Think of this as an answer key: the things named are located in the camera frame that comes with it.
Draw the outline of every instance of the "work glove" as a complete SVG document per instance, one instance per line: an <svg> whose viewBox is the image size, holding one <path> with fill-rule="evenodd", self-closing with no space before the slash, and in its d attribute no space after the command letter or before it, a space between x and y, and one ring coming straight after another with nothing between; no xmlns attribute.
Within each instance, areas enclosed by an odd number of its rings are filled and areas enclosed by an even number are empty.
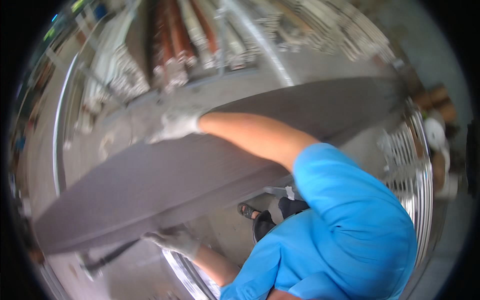
<svg viewBox="0 0 480 300"><path fill-rule="evenodd" d="M143 240L148 240L158 247L175 251L193 261L198 253L201 242L194 238L186 228L170 228L168 230L147 232L142 235Z"/></svg>
<svg viewBox="0 0 480 300"><path fill-rule="evenodd" d="M145 142L154 144L163 140L180 139L191 133L205 134L198 127L198 120L207 112L207 108L199 105L172 107L161 117L163 128L146 138Z"/></svg>

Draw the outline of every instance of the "concrete floor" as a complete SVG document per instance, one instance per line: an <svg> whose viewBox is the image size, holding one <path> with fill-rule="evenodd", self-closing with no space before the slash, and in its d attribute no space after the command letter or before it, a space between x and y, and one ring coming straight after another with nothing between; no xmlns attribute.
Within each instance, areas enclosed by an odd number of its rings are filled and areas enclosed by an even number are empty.
<svg viewBox="0 0 480 300"><path fill-rule="evenodd" d="M69 64L79 47L74 39L70 39L59 57ZM297 76L303 83L357 76L394 76L389 67L379 67L372 61L351 62L341 53L330 56L306 49L301 53L281 55L296 66ZM55 70L44 94L45 106L38 127L27 137L25 152L28 189L34 219L56 198L52 181L52 129L64 76L61 70ZM225 78L195 88L181 88L169 95L162 105L157 105L155 99L147 99L141 105L133 107L129 113L120 114L115 119L111 117L111 111L106 110L98 117L91 134L76 136L71 149L64 151L67 186L74 184L109 156L133 143L141 142L158 127L160 115L171 105L198 103L215 107L280 87L272 70L260 59L258 70L253 74ZM365 170L377 176L384 164L383 156L376 148L376 140L383 127L384 124L366 130L342 147ZM277 201L270 195L261 195L252 199L251 203L258 209L269 209L274 221L280 222ZM252 250L251 221L238 215L236 207L213 211L192 220L188 226L206 244L238 265L244 263ZM92 254L100 255L108 248L111 246L93 249ZM74 300L148 299L153 296L163 297L168 290L172 290L181 299L188 298L184 294L185 290L178 288L178 280L166 266L158 249L143 241L104 268L103 276L93 282L81 270L74 253L52 255L47 257L47 261Z"/></svg>

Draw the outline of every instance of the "foot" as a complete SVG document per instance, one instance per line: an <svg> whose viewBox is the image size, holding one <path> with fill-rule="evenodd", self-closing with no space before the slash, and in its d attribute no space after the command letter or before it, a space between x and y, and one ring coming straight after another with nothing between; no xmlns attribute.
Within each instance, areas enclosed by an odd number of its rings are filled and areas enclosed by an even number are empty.
<svg viewBox="0 0 480 300"><path fill-rule="evenodd" d="M255 220L255 218L260 214L260 211L245 203L240 203L237 208L239 214L247 219Z"/></svg>

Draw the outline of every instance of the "person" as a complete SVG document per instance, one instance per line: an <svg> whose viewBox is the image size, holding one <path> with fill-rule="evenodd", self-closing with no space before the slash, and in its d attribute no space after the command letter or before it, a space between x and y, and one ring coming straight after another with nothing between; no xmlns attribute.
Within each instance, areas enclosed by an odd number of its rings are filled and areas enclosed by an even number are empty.
<svg viewBox="0 0 480 300"><path fill-rule="evenodd" d="M212 134L293 174L303 207L276 225L246 204L259 239L241 269L186 229L144 239L176 251L219 286L221 299L397 299L416 258L413 223L398 199L330 144L267 117L175 108L148 142Z"/></svg>

